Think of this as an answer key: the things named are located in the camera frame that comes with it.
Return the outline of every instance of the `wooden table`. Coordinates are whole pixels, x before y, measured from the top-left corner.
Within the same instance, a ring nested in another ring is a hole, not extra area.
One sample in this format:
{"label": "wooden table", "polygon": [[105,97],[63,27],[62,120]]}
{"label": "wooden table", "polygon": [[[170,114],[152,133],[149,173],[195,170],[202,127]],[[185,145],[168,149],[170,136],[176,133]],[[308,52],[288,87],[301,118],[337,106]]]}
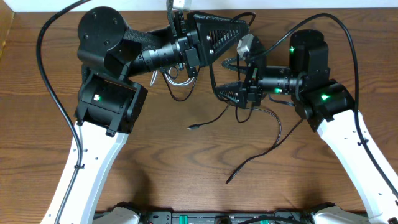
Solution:
{"label": "wooden table", "polygon": [[[233,17],[242,11],[211,11]],[[330,12],[349,28],[358,54],[360,110],[381,151],[398,170],[398,10],[261,10],[251,27],[271,46],[303,19]],[[0,223],[37,223],[47,211],[68,156],[72,135],[44,87],[37,69],[35,43],[52,13],[16,14],[0,61]],[[50,27],[42,55],[49,79],[70,115],[77,103],[81,62],[77,59],[77,27],[82,12],[66,14]],[[167,25],[165,12],[122,12],[133,29],[150,31]],[[330,48],[331,76],[353,94],[354,73],[343,31],[330,19],[305,28],[318,29]],[[269,64],[288,64],[288,43],[270,54]],[[221,68],[231,49],[215,63],[218,83],[236,79]],[[225,181],[247,157],[275,140],[277,123],[255,111],[238,124],[230,109],[219,121],[194,131],[185,128],[215,118],[224,108],[211,92],[203,69],[192,97],[174,101],[163,79],[150,86],[150,76],[133,80],[148,90],[133,133],[116,159],[97,210],[132,201],[139,208],[176,211],[301,210],[335,202],[349,211],[363,211],[349,177],[318,134],[303,123],[266,157],[248,163],[232,183]],[[178,96],[188,88],[173,88]],[[292,108],[265,100],[281,118],[283,135],[299,120]]]}

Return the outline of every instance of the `cable connector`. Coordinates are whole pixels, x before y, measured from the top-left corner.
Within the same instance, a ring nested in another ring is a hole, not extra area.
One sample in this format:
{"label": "cable connector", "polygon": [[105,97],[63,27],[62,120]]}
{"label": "cable connector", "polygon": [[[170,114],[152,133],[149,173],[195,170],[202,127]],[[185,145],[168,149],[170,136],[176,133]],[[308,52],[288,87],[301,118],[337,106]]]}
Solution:
{"label": "cable connector", "polygon": [[193,124],[189,127],[187,127],[187,130],[194,130],[194,129],[198,129],[200,127],[200,124]]}

